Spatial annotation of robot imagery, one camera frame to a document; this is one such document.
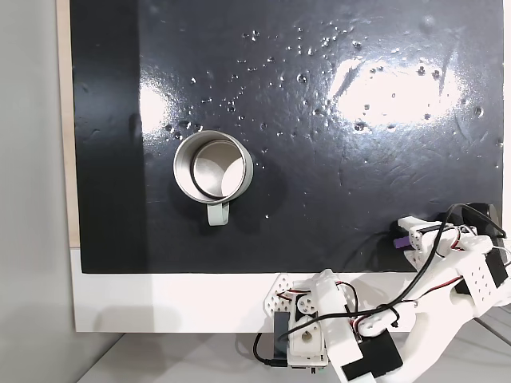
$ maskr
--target red wire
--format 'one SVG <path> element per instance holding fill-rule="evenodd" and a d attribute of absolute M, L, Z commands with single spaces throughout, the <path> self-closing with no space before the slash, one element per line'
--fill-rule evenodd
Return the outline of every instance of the red wire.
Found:
<path fill-rule="evenodd" d="M 450 281 L 448 281 L 448 282 L 445 282 L 445 283 L 443 283 L 443 284 L 441 284 L 441 285 L 435 286 L 435 287 L 433 287 L 433 288 L 429 289 L 427 292 L 425 292 L 425 293 L 421 296 L 421 298 L 422 298 L 424 295 L 426 295 L 426 294 L 430 293 L 431 291 L 435 291 L 435 290 L 441 289 L 441 288 L 443 288 L 443 287 L 446 287 L 446 286 L 448 286 L 448 285 L 452 285 L 453 283 L 455 283 L 455 282 L 459 281 L 460 279 L 463 279 L 463 277 L 456 277 L 456 278 L 451 279 L 451 280 L 450 280 Z"/>

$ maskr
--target white mug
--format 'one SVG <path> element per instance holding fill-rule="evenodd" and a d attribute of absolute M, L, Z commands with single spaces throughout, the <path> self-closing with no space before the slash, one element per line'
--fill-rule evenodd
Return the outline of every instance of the white mug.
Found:
<path fill-rule="evenodd" d="M 222 132 L 192 134 L 174 156 L 177 184 L 188 197 L 207 204 L 210 226 L 227 224 L 229 201 L 247 190 L 253 174 L 247 149 Z"/>

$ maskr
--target black surface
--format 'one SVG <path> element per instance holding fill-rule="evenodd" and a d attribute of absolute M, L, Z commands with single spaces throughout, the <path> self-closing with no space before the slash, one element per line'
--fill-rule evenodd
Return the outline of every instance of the black surface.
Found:
<path fill-rule="evenodd" d="M 363 358 L 343 366 L 348 381 L 366 373 L 381 377 L 402 366 L 401 355 L 388 330 L 374 338 L 362 338 L 358 346 Z"/>
<path fill-rule="evenodd" d="M 71 0 L 71 15 L 86 273 L 412 270 L 396 219 L 500 210 L 498 0 Z M 225 227 L 172 174 L 201 126 L 255 164 Z"/>
<path fill-rule="evenodd" d="M 282 361 L 282 367 L 287 367 L 287 342 L 280 336 L 289 330 L 290 313 L 275 312 L 273 315 L 273 360 Z"/>

